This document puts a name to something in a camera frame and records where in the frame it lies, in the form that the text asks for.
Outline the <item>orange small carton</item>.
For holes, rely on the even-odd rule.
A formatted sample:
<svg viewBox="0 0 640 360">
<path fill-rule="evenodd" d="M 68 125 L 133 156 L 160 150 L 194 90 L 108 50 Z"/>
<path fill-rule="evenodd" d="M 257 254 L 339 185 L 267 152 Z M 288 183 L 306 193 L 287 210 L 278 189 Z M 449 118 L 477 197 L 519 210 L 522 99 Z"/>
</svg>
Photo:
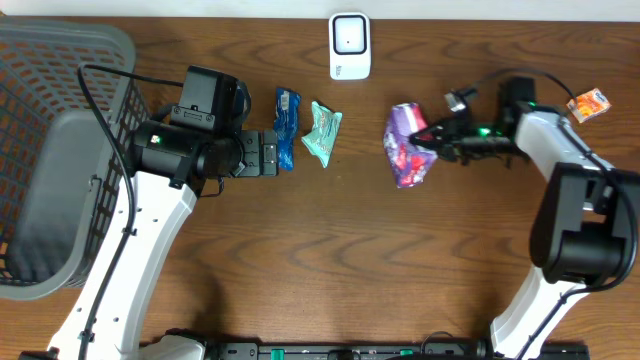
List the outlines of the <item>orange small carton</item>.
<svg viewBox="0 0 640 360">
<path fill-rule="evenodd" d="M 611 103 L 600 89 L 594 88 L 577 96 L 576 100 L 571 99 L 567 107 L 579 123 L 584 123 L 607 112 Z"/>
</svg>

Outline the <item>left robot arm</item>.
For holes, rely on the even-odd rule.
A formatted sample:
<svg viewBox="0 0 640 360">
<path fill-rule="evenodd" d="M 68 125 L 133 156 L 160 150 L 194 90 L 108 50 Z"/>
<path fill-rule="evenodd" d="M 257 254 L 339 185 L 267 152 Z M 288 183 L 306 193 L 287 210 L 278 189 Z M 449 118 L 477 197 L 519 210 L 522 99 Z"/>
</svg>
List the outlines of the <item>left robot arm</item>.
<svg viewBox="0 0 640 360">
<path fill-rule="evenodd" d="M 146 121 L 131 144 L 114 214 L 73 310 L 44 351 L 23 359 L 205 359 L 207 341 L 169 332 L 139 343 L 169 249 L 207 180 L 275 176 L 272 130 L 190 129 Z"/>
</svg>

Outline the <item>red purple Carefree pad pack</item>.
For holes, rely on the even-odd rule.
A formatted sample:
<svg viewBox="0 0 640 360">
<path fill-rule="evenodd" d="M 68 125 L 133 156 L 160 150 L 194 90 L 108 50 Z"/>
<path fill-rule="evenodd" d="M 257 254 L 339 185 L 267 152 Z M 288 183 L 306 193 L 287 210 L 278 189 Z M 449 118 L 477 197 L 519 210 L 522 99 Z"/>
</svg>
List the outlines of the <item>red purple Carefree pad pack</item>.
<svg viewBox="0 0 640 360">
<path fill-rule="evenodd" d="M 383 135 L 383 148 L 398 188 L 422 183 L 438 159 L 434 151 L 409 141 L 412 134 L 426 128 L 427 122 L 418 104 L 403 103 L 391 108 Z"/>
</svg>

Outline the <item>green tissue pack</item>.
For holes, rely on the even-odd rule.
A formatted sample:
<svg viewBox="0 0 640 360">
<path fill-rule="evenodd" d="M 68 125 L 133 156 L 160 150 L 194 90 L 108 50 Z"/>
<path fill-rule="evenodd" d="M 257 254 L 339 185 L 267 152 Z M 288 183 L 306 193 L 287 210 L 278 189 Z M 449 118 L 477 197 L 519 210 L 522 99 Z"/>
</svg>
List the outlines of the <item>green tissue pack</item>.
<svg viewBox="0 0 640 360">
<path fill-rule="evenodd" d="M 301 138 L 310 154 L 317 157 L 322 166 L 327 168 L 339 133 L 343 114 L 333 112 L 317 101 L 311 103 L 313 115 L 312 130 Z"/>
</svg>

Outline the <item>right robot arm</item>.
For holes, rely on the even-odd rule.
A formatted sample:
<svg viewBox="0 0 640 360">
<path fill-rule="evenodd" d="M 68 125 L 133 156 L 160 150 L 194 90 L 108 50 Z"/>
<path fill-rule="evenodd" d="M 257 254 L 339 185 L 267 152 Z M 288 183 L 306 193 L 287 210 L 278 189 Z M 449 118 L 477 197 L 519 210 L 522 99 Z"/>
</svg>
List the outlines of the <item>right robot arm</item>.
<svg viewBox="0 0 640 360">
<path fill-rule="evenodd" d="M 619 286 L 639 253 L 639 175 L 596 155 L 566 112 L 536 99 L 531 77 L 512 76 L 498 91 L 498 116 L 473 122 L 473 84 L 446 94 L 452 116 L 409 141 L 466 164 L 501 155 L 533 162 L 547 185 L 529 237 L 532 266 L 515 297 L 491 323 L 489 355 L 537 359 L 547 337 L 585 297 Z"/>
</svg>

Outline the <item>blue snack packet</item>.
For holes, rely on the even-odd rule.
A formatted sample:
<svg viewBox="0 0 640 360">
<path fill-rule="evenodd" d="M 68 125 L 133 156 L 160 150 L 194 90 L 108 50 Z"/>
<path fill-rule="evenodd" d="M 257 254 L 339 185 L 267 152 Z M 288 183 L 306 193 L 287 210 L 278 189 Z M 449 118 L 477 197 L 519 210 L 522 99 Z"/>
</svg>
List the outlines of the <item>blue snack packet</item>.
<svg viewBox="0 0 640 360">
<path fill-rule="evenodd" d="M 276 107 L 273 129 L 277 136 L 278 165 L 281 169 L 294 169 L 293 144 L 297 135 L 298 108 L 301 96 L 289 89 L 276 89 Z"/>
</svg>

